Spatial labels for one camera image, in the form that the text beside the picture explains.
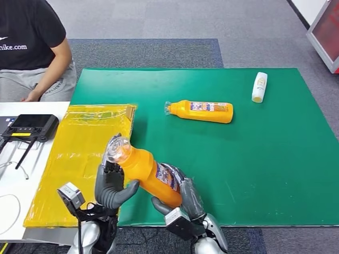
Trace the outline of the person's left hand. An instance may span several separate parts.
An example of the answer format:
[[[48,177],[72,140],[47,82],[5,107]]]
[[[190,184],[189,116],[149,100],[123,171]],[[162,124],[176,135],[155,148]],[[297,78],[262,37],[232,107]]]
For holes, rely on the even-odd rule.
[[[22,98],[21,102],[39,102],[42,97],[42,93],[39,90],[31,91],[26,98]]]

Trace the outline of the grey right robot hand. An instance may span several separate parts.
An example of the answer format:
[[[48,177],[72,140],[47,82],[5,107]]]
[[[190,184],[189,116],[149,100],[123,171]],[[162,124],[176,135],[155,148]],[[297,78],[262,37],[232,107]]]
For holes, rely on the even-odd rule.
[[[202,224],[206,212],[204,210],[202,198],[196,189],[193,179],[187,177],[181,169],[168,164],[157,163],[157,167],[164,169],[171,177],[182,198],[180,208],[184,210],[190,221],[195,224]]]

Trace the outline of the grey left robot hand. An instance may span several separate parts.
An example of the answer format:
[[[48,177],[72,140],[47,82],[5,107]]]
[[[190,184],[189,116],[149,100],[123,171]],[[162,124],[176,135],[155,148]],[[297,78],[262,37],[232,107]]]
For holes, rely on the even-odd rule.
[[[140,181],[137,179],[131,180],[126,188],[124,187],[124,171],[120,165],[109,159],[107,154],[109,145],[121,136],[121,133],[118,133],[107,143],[101,163],[98,166],[94,187],[95,200],[110,210],[121,207],[137,193],[140,187]]]

